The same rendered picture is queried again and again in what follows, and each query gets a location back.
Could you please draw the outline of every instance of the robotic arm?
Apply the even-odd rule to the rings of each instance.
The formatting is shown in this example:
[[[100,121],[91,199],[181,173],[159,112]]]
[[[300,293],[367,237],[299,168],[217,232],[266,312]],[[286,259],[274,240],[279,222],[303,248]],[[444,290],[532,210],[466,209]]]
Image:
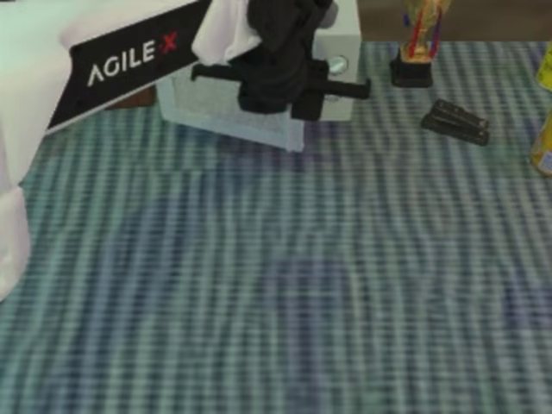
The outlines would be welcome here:
[[[335,12],[332,0],[0,3],[0,301],[30,255],[19,185],[43,136],[198,61],[194,76],[241,82],[243,110],[311,120],[325,93],[367,98],[311,58]]]

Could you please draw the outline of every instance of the white box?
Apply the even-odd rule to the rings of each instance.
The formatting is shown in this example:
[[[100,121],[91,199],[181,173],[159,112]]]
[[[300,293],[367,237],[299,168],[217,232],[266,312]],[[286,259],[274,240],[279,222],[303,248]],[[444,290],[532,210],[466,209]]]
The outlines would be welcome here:
[[[313,56],[329,62],[331,80],[357,82],[362,40],[356,0],[336,0],[336,4],[336,21],[317,31]],[[238,89],[238,83],[220,79],[192,82],[190,67],[157,83],[161,114],[169,122],[288,151],[303,150],[304,122],[291,119],[289,111],[268,116],[244,112],[237,102]],[[349,121],[353,104],[353,99],[327,96],[320,121]]]

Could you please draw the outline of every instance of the checkered tablecloth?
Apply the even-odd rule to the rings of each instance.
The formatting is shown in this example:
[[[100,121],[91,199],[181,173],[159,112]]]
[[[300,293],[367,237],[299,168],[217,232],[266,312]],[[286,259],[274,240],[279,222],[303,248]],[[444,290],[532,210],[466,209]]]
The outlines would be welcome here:
[[[303,154],[102,112],[24,182],[34,255],[0,306],[0,414],[552,412],[541,43],[443,44],[430,90],[366,44],[354,120]],[[438,97],[489,147],[422,131]]]

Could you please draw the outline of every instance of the red letter x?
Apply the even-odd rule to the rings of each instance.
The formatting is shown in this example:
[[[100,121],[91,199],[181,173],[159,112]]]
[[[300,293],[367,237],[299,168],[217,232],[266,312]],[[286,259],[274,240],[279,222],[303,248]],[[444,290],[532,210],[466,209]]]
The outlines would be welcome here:
[[[169,50],[176,50],[176,34],[177,32],[172,32],[170,34],[163,35],[163,39],[165,40],[163,53],[167,53]]]

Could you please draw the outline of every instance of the black object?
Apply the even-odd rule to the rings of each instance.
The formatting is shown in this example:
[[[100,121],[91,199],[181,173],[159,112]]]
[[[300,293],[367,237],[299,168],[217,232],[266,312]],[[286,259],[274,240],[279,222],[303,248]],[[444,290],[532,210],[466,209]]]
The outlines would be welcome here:
[[[433,85],[431,62],[409,63],[401,59],[400,51],[391,61],[391,83],[398,88],[430,88]]]
[[[454,103],[437,99],[422,119],[422,128],[481,147],[489,143],[489,122]]]
[[[328,81],[328,64],[312,58],[315,32],[332,5],[333,0],[250,0],[248,24],[261,44],[229,66],[194,66],[192,79],[241,82],[242,110],[274,114],[292,104],[292,117],[305,121],[320,119],[326,95],[368,99],[369,80],[365,85]]]
[[[48,129],[196,62],[191,44],[209,5],[198,0],[73,46],[71,77]]]

